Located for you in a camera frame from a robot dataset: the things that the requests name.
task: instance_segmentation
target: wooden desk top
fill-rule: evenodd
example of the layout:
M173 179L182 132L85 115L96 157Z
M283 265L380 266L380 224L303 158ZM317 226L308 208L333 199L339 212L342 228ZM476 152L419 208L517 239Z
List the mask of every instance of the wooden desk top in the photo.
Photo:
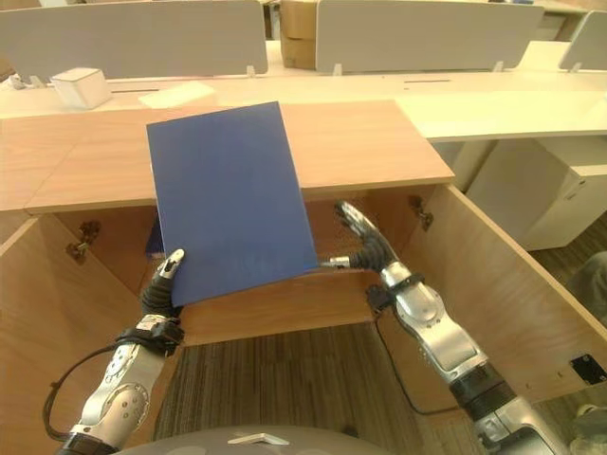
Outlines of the wooden desk top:
M201 106L2 120L0 210L156 203L147 123ZM281 105L305 196L447 182L453 175L392 101Z

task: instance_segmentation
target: person's leg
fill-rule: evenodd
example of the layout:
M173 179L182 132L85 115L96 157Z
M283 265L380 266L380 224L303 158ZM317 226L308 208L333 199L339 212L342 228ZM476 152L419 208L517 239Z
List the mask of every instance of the person's leg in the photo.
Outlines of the person's leg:
M586 261L566 287L607 327L607 251L597 253Z

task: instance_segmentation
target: gray carpet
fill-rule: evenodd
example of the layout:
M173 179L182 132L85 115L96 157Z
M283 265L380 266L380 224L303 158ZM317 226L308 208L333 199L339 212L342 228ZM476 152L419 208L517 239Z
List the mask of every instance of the gray carpet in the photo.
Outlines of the gray carpet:
M532 253L560 282L607 249L607 213L570 246ZM567 442L579 405L607 406L607 384L540 403ZM353 426L394 454L483 453L460 413L414 413L373 324L331 327L183 350L156 438L241 424Z

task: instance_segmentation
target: white box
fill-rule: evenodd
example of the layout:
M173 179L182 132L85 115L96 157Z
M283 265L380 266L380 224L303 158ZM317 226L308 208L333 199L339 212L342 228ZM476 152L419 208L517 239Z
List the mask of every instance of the white box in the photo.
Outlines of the white box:
M526 250L567 246L607 210L607 136L501 140L466 195Z
M110 87L100 69L72 68L50 80L62 101L71 107L93 109L111 97Z

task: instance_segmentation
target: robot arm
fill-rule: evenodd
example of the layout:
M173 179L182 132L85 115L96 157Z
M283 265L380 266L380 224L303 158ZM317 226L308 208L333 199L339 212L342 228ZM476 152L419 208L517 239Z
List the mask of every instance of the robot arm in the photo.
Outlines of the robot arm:
M183 257L184 251L179 249L156 270L141 297L144 316L134 329L117 338L114 355L100 385L86 400L80 422L69 434L54 432L55 439L64 441L59 455L116 453L142 424L164 360L184 336L178 326L178 310L171 305L173 277ZM65 378L53 385L51 407Z
M338 216L363 242L360 252L331 258L323 266L376 271L397 320L413 335L458 404L474 422L484 446L500 453L569 453L529 403L507 385L442 299L400 262L388 241L356 208L336 205Z

